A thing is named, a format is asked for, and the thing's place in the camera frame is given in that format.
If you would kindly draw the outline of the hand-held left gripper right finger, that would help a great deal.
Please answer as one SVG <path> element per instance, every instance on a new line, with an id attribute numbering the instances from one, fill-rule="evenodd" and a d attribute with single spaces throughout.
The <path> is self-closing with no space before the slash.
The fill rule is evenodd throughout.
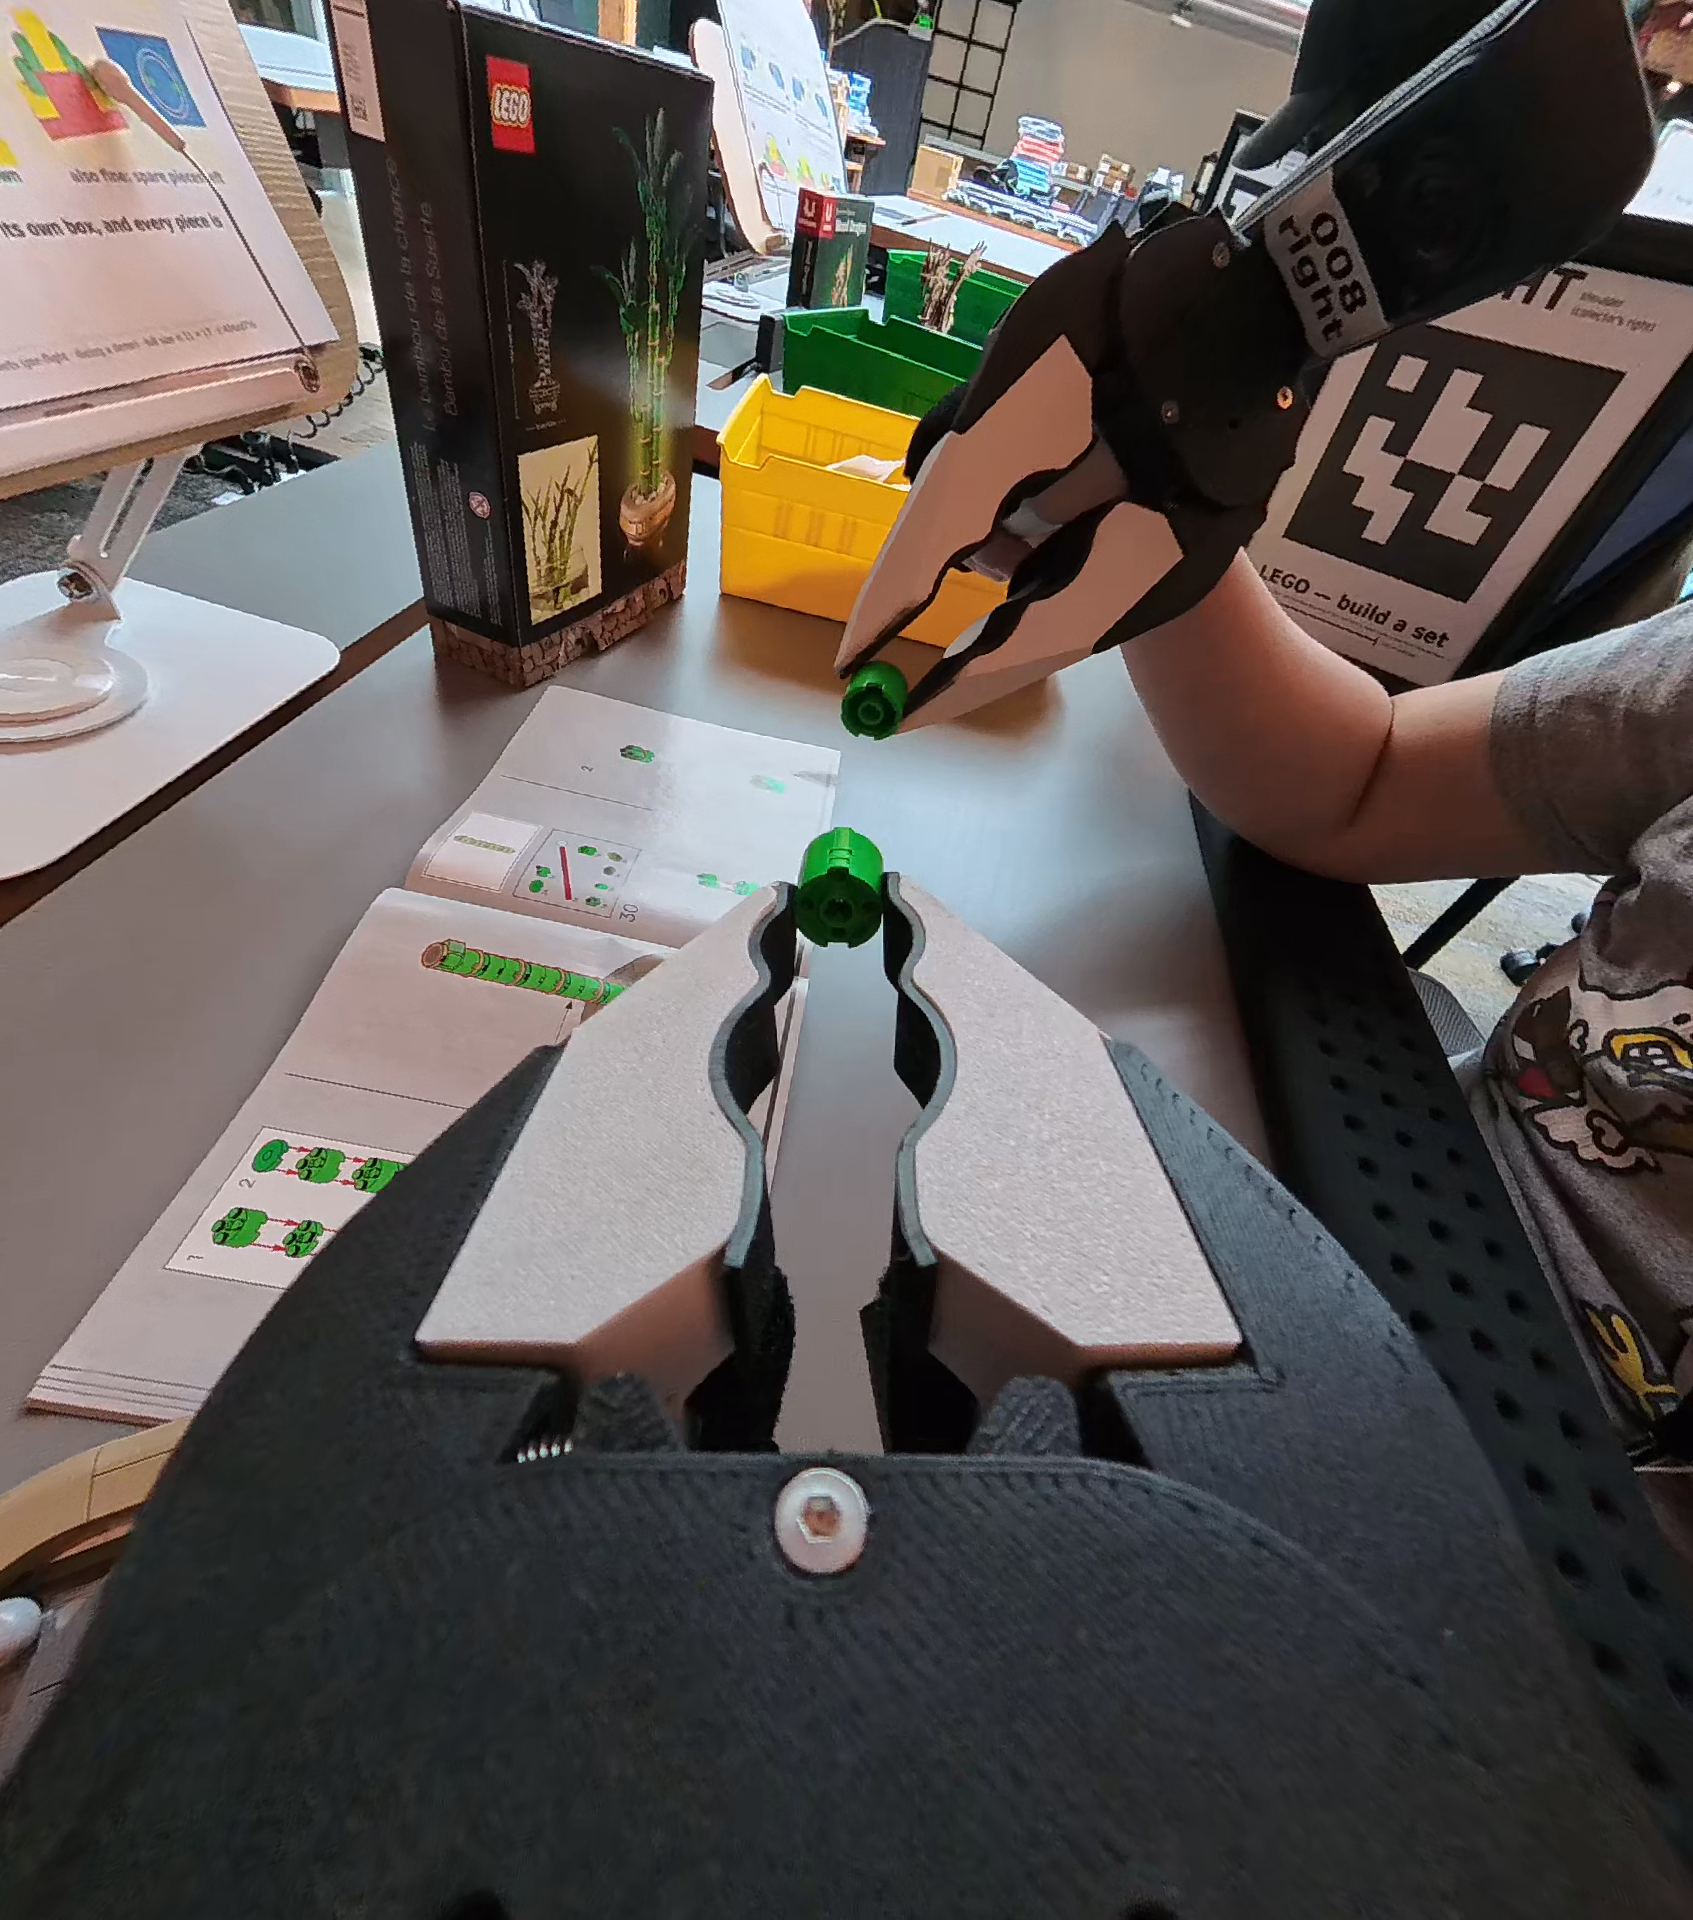
<path id="1" fill-rule="evenodd" d="M 916 881 L 883 881 L 899 1142 L 863 1310 L 888 1452 L 960 1452 L 1017 1378 L 1233 1365 L 1236 1311 L 1096 1022 Z"/>

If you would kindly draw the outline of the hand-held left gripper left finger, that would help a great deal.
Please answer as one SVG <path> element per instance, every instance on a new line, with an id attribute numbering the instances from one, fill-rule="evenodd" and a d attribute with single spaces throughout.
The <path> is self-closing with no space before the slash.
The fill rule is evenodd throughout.
<path id="1" fill-rule="evenodd" d="M 760 1124 L 792 900 L 737 900 L 566 1045 L 419 1326 L 426 1357 L 638 1375 L 695 1445 L 774 1445 L 792 1297 Z"/>

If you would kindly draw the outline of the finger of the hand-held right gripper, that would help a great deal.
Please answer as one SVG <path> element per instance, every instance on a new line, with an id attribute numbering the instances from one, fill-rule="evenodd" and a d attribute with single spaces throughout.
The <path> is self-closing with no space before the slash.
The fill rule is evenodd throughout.
<path id="1" fill-rule="evenodd" d="M 1017 488 L 1035 491 L 1075 467 L 1096 442 L 1090 373 L 1059 336 L 971 424 L 950 429 L 922 460 L 847 623 L 835 674 L 854 676 L 974 557 Z"/>
<path id="2" fill-rule="evenodd" d="M 950 723 L 1090 659 L 1182 561 L 1160 510 L 1099 508 L 1034 550 L 1034 574 L 907 689 L 902 733 Z"/>

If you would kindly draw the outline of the person's right forearm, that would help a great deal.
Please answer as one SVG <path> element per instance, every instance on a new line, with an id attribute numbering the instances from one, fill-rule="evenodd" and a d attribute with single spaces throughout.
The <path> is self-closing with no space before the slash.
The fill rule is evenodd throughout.
<path id="1" fill-rule="evenodd" d="M 1390 698 L 1296 627 L 1244 557 L 1120 659 L 1185 789 L 1303 875 L 1398 882 L 1550 871 L 1491 766 L 1502 674 Z"/>

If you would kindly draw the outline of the grey desk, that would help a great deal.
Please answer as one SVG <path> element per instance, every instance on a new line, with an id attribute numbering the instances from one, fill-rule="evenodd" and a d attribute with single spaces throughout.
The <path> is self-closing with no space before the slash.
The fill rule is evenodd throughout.
<path id="1" fill-rule="evenodd" d="M 152 532 L 137 578 L 345 640 L 302 718 L 0 926 L 0 1497 L 115 1435 L 23 1397 L 539 689 L 433 664 L 394 447 Z M 1120 659 L 840 740 L 835 818 L 1266 1156 L 1185 791 Z"/>

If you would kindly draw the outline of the green plastic bin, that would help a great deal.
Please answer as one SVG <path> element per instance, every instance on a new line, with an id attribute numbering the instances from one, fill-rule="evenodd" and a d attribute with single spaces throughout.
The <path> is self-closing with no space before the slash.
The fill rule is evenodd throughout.
<path id="1" fill-rule="evenodd" d="M 917 250 L 888 250 L 886 251 L 886 277 L 883 277 L 883 319 L 886 321 L 907 321 L 926 329 L 928 294 L 926 294 L 926 264 L 928 257 Z M 1018 301 L 1025 281 L 1014 281 L 992 276 L 990 267 L 965 267 L 953 261 L 953 293 L 950 293 L 950 321 L 942 333 L 956 336 L 960 344 L 983 348 L 992 329 L 1004 321 L 1014 301 Z"/>
<path id="2" fill-rule="evenodd" d="M 784 310 L 782 388 L 822 388 L 907 419 L 979 368 L 979 348 L 865 309 Z"/>

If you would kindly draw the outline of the yellow plastic bin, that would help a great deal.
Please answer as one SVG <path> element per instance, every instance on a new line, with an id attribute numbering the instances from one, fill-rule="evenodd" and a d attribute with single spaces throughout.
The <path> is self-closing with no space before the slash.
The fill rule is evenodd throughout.
<path id="1" fill-rule="evenodd" d="M 904 503 L 916 419 L 769 377 L 718 433 L 723 593 L 851 617 Z"/>

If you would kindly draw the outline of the black white marker sign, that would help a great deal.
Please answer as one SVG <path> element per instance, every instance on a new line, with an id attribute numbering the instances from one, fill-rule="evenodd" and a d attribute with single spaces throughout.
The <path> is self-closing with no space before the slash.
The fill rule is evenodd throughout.
<path id="1" fill-rule="evenodd" d="M 1690 423 L 1693 227 L 1626 213 L 1333 360 L 1248 561 L 1337 653 L 1446 684 L 1533 634 Z"/>

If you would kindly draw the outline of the small black set box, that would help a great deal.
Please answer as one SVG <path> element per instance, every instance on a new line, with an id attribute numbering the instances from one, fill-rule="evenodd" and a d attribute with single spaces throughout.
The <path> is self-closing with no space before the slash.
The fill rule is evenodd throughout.
<path id="1" fill-rule="evenodd" d="M 804 187 L 797 194 L 789 305 L 851 309 L 865 284 L 865 251 L 877 203 Z"/>

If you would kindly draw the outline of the building instruction booklet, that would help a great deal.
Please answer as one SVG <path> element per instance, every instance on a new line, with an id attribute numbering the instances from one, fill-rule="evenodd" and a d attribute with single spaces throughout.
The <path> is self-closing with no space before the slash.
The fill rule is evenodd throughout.
<path id="1" fill-rule="evenodd" d="M 200 1410 L 284 1289 L 528 1050 L 562 1045 L 833 824 L 833 746 L 547 689 L 380 894 L 210 1157 L 27 1395 Z"/>

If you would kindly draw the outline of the black perforated panel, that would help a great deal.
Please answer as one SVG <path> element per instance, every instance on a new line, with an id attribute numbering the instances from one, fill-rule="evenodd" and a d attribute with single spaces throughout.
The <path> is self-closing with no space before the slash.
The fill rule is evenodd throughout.
<path id="1" fill-rule="evenodd" d="M 1458 1399 L 1574 1668 L 1693 1870 L 1693 1587 L 1378 909 L 1193 804 L 1271 1165 Z"/>

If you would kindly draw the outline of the background instruction board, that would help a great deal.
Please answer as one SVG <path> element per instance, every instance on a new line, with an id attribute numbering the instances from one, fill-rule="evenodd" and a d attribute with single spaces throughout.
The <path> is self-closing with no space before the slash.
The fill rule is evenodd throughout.
<path id="1" fill-rule="evenodd" d="M 752 251 L 784 257 L 801 190 L 847 194 L 819 37 L 804 4 L 718 4 L 688 29 L 713 80 L 713 144 Z"/>

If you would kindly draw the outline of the black bamboo set box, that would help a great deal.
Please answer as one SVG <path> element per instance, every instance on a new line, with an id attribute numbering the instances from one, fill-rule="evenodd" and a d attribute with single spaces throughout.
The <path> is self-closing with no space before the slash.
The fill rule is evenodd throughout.
<path id="1" fill-rule="evenodd" d="M 431 640 L 542 684 L 687 589 L 713 81 L 566 4 L 327 19 Z"/>

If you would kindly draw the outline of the grey printed t-shirt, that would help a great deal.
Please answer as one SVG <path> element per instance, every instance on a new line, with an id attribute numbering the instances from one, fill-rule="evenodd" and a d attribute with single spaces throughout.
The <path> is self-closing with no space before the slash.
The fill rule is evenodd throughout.
<path id="1" fill-rule="evenodd" d="M 1586 928 L 1462 1070 L 1624 1442 L 1693 1389 L 1693 602 L 1507 671 L 1491 766 Z"/>

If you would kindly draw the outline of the white document stand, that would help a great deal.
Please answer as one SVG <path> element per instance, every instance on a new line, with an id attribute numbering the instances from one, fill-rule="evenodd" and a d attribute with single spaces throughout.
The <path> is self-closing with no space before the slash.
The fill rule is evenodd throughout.
<path id="1" fill-rule="evenodd" d="M 355 368 L 345 284 L 243 29 L 225 4 L 179 8 L 338 336 L 0 409 L 0 498 L 104 476 L 64 561 L 0 586 L 0 881 L 112 829 L 338 664 L 321 634 L 126 578 L 193 453 L 317 411 Z"/>

